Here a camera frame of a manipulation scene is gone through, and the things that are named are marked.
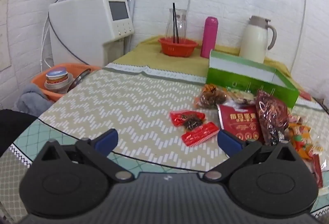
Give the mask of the red wafer snack packet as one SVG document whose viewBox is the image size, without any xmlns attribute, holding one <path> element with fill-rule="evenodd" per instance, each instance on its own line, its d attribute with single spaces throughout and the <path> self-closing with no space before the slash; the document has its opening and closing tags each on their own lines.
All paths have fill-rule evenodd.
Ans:
<svg viewBox="0 0 329 224">
<path fill-rule="evenodd" d="M 217 135 L 218 132 L 219 128 L 213 122 L 207 122 L 191 131 L 186 132 L 181 136 L 181 139 L 185 146 L 196 147 Z"/>
</svg>

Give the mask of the red daily nuts pouch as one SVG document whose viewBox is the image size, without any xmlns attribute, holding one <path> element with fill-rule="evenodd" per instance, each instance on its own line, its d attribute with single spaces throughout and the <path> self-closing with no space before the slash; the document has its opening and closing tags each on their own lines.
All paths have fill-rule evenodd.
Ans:
<svg viewBox="0 0 329 224">
<path fill-rule="evenodd" d="M 228 131 L 242 141 L 255 139 L 264 143 L 255 105 L 238 108 L 218 105 L 218 114 L 221 129 Z"/>
</svg>

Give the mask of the chocolate chip bread packet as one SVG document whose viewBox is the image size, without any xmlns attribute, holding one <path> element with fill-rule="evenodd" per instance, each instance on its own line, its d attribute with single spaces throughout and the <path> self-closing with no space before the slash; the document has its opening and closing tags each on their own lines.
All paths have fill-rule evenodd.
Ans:
<svg viewBox="0 0 329 224">
<path fill-rule="evenodd" d="M 227 93 L 237 104 L 241 104 L 241 105 L 255 104 L 255 96 L 251 92 L 227 88 Z"/>
</svg>

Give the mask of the red date snack packet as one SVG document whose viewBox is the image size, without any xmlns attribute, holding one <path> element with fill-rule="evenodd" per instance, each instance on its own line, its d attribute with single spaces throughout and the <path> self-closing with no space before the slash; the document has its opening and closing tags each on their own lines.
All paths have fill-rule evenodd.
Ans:
<svg viewBox="0 0 329 224">
<path fill-rule="evenodd" d="M 172 111 L 169 117 L 174 126 L 184 126 L 186 130 L 193 130 L 203 124 L 206 115 L 198 111 L 183 110 Z"/>
</svg>

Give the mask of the orange cartoon snack packets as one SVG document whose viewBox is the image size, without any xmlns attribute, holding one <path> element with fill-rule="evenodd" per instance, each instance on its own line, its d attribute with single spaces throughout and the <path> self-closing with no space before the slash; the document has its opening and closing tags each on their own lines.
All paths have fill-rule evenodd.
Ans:
<svg viewBox="0 0 329 224">
<path fill-rule="evenodd" d="M 288 127 L 284 132 L 284 136 L 308 165 L 315 176 L 318 188 L 321 189 L 323 187 L 323 177 L 320 155 L 323 153 L 323 147 L 312 140 L 311 128 L 306 124 L 305 117 L 289 114 Z"/>
</svg>

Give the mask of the white water dispenser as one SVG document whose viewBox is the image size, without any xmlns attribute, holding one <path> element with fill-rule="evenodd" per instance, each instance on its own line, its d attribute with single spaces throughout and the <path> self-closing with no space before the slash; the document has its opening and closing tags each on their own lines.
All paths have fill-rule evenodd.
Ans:
<svg viewBox="0 0 329 224">
<path fill-rule="evenodd" d="M 54 64 L 104 67 L 130 50 L 135 0 L 63 0 L 49 6 Z"/>
</svg>

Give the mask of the grey cloth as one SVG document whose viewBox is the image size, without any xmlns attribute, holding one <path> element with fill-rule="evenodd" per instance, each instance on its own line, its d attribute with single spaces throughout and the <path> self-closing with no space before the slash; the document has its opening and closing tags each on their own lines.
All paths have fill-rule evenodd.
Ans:
<svg viewBox="0 0 329 224">
<path fill-rule="evenodd" d="M 17 99 L 15 110 L 39 117 L 53 104 L 54 102 L 48 99 L 40 87 L 34 83 L 29 83 L 23 88 L 21 95 Z"/>
</svg>

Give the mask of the orange clear pastry bag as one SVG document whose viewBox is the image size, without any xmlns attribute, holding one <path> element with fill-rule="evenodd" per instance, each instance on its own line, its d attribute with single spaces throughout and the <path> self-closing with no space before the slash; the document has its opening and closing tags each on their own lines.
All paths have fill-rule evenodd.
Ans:
<svg viewBox="0 0 329 224">
<path fill-rule="evenodd" d="M 226 88 L 212 83 L 204 85 L 201 93 L 194 101 L 194 106 L 203 109 L 214 109 L 217 105 L 227 104 L 231 101 Z"/>
</svg>

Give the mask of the cream thermos jug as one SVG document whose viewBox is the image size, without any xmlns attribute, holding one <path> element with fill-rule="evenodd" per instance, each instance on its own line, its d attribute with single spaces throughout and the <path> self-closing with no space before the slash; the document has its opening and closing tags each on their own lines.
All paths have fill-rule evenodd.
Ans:
<svg viewBox="0 0 329 224">
<path fill-rule="evenodd" d="M 264 63 L 266 53 L 277 40 L 277 30 L 270 24 L 271 20 L 252 15 L 244 30 L 239 56 L 257 63 Z"/>
</svg>

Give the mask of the red envelope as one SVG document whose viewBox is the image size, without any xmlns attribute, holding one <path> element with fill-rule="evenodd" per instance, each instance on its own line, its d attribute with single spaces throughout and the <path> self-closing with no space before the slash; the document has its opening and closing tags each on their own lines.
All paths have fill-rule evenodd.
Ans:
<svg viewBox="0 0 329 224">
<path fill-rule="evenodd" d="M 311 94 L 306 91 L 299 91 L 299 97 L 307 101 L 313 101 Z"/>
</svg>

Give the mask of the dark red meat pouch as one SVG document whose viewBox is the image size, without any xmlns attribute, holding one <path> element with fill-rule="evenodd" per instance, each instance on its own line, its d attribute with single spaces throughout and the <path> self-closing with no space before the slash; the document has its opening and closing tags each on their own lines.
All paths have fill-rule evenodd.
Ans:
<svg viewBox="0 0 329 224">
<path fill-rule="evenodd" d="M 284 140 L 284 132 L 289 126 L 285 103 L 263 90 L 258 90 L 255 106 L 265 145 L 277 145 Z"/>
</svg>

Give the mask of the green cardboard box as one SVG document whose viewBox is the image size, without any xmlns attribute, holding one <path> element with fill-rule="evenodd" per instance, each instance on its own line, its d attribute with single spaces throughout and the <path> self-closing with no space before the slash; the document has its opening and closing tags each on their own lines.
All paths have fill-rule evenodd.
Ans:
<svg viewBox="0 0 329 224">
<path fill-rule="evenodd" d="M 207 84 L 256 94 L 263 90 L 293 108 L 298 89 L 278 69 L 238 56 L 212 50 L 209 57 Z"/>
</svg>

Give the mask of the stacked snack cups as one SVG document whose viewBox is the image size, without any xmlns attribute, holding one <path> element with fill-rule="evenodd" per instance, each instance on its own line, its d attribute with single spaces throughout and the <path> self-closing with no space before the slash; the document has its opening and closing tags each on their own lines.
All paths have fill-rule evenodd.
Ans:
<svg viewBox="0 0 329 224">
<path fill-rule="evenodd" d="M 44 86 L 49 91 L 61 91 L 68 85 L 69 78 L 65 67 L 53 68 L 46 74 Z"/>
</svg>

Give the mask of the black chopsticks pair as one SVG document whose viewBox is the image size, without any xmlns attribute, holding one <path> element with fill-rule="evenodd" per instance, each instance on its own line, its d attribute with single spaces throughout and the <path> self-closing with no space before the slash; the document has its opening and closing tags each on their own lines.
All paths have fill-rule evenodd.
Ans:
<svg viewBox="0 0 329 224">
<path fill-rule="evenodd" d="M 173 43 L 179 43 L 179 34 L 178 34 L 175 3 L 172 3 L 172 20 L 173 20 Z"/>
</svg>

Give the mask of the pink thermos bottle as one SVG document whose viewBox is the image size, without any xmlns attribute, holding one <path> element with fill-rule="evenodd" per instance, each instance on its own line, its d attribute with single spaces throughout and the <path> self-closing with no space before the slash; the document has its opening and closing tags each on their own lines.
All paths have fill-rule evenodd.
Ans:
<svg viewBox="0 0 329 224">
<path fill-rule="evenodd" d="M 215 48 L 216 39 L 218 34 L 218 19 L 209 16 L 205 20 L 204 33 L 202 37 L 202 46 L 200 56 L 203 58 L 209 58 L 210 52 Z"/>
</svg>

